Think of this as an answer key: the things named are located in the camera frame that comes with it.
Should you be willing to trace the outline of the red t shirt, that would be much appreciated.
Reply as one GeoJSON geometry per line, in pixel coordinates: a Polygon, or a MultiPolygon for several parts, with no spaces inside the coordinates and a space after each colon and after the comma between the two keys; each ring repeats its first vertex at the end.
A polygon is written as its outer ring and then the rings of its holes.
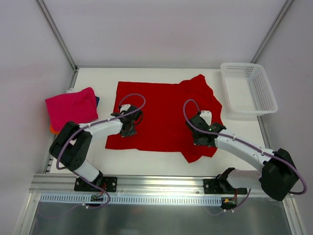
{"type": "Polygon", "coordinates": [[[125,104],[140,106],[142,98],[138,94],[146,99],[146,104],[142,108],[143,119],[135,128],[137,133],[131,137],[108,136],[107,149],[180,152],[189,163],[202,156],[214,156],[216,148],[193,144],[192,132],[185,123],[185,117],[193,117],[197,110],[210,111],[212,122],[222,122],[222,105],[204,75],[178,84],[120,81],[113,110],[118,110],[123,98],[125,104]]]}

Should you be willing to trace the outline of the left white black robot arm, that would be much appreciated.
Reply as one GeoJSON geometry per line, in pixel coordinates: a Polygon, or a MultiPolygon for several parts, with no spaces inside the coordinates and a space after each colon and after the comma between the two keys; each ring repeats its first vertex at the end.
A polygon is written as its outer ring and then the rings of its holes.
{"type": "Polygon", "coordinates": [[[65,169],[85,179],[87,190],[97,191],[107,187],[103,173],[87,160],[92,141],[112,135],[122,137],[136,134],[135,126],[141,122],[143,112],[134,105],[119,107],[108,119],[92,123],[67,122],[52,143],[49,153],[65,169]]]}

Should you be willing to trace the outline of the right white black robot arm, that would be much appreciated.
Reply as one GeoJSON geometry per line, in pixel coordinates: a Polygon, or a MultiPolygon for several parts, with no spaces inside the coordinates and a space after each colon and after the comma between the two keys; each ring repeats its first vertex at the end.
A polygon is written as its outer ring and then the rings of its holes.
{"type": "Polygon", "coordinates": [[[240,158],[253,166],[253,170],[230,167],[218,177],[218,187],[223,193],[236,188],[262,190],[267,196],[282,201],[290,192],[299,176],[288,151],[256,147],[241,140],[219,123],[208,125],[197,113],[186,121],[195,145],[215,147],[240,158]]]}

